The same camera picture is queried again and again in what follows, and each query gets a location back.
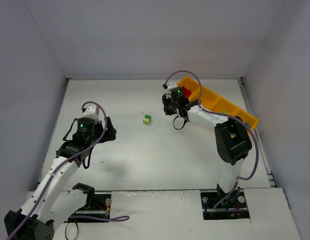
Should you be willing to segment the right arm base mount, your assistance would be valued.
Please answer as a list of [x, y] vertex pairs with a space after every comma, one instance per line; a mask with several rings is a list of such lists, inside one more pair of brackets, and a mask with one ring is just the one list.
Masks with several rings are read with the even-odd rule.
[[202, 214], [205, 221], [250, 218], [243, 189], [239, 188], [235, 190], [228, 199], [215, 206], [223, 196], [216, 191], [202, 191], [200, 193]]

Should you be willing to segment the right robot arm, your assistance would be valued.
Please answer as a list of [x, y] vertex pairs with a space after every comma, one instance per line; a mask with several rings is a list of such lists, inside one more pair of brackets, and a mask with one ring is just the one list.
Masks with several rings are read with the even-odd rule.
[[177, 115], [184, 123], [196, 123], [212, 131], [216, 148], [222, 160], [221, 177], [217, 191], [230, 194], [238, 183], [244, 159], [252, 149], [252, 142], [246, 128], [237, 117], [208, 113], [198, 105], [190, 102], [181, 87], [170, 89], [162, 96], [163, 110], [167, 116]]

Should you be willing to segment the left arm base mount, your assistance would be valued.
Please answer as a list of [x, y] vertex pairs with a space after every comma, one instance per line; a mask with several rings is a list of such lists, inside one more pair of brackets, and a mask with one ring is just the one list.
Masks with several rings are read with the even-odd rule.
[[109, 221], [101, 221], [98, 219], [109, 219], [112, 202], [112, 194], [110, 192], [97, 192], [94, 196], [94, 202], [90, 206], [84, 206], [78, 209], [72, 216], [76, 218], [68, 218], [64, 223], [108, 223]]

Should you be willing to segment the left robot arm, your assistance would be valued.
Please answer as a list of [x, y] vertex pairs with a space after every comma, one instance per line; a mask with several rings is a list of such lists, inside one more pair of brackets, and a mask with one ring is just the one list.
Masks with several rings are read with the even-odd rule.
[[114, 141], [116, 129], [110, 117], [77, 119], [77, 130], [56, 151], [52, 166], [31, 197], [17, 210], [10, 210], [4, 224], [9, 240], [51, 240], [55, 231], [81, 208], [95, 203], [95, 189], [84, 183], [72, 187], [66, 200], [58, 197], [68, 180], [84, 165], [89, 167], [95, 145]]

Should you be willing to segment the red square lego block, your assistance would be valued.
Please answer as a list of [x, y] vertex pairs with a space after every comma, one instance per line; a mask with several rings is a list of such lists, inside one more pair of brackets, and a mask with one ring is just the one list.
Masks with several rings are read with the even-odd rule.
[[192, 91], [187, 89], [185, 86], [182, 87], [183, 94], [186, 98], [189, 98], [192, 95]]

